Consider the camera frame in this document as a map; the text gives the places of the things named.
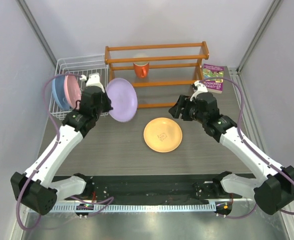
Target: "blue plate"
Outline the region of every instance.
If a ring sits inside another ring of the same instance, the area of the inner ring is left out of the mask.
[[[55,99],[56,103],[58,104],[58,106],[61,109],[69,110],[70,105],[67,102],[65,92],[63,89],[64,81],[65,81],[65,76],[56,77],[52,81],[52,86],[51,86],[52,87],[52,94],[53,94],[53,98]]]

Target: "wire rack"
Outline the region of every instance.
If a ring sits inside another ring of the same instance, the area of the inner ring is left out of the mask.
[[[105,64],[104,58],[104,54],[61,58],[57,62],[55,75],[73,73],[77,75],[86,75],[88,77],[90,74],[99,73],[102,85],[104,85],[104,87],[107,87],[108,65]],[[85,88],[85,83],[78,80],[78,84],[82,92]],[[69,110],[61,109],[55,102],[53,94],[51,92],[49,112],[54,117],[58,118],[59,120],[63,120],[66,115],[71,111],[72,108],[70,108]]]

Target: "book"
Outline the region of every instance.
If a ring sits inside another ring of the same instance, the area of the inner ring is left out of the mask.
[[[223,77],[224,70],[225,68],[222,66],[204,64],[202,72],[206,79],[211,77]],[[223,90],[223,79],[205,81],[204,85],[207,87],[208,92],[220,94]]]

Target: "wall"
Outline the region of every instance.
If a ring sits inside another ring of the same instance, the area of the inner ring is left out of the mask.
[[[294,0],[282,3],[242,78],[268,153],[294,166]]]
[[[272,0],[26,2],[57,59],[106,45],[207,41],[207,63],[237,67]]]
[[[53,66],[17,3],[0,0],[0,240],[12,231],[10,177],[35,161],[46,113],[41,88]]]

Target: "orange mug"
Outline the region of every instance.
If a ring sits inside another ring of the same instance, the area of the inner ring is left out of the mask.
[[[146,58],[146,55],[140,54],[135,56],[135,58]],[[136,75],[139,78],[145,78],[148,75],[149,72],[149,63],[147,61],[140,61],[140,62],[134,62],[133,68],[135,70]]]

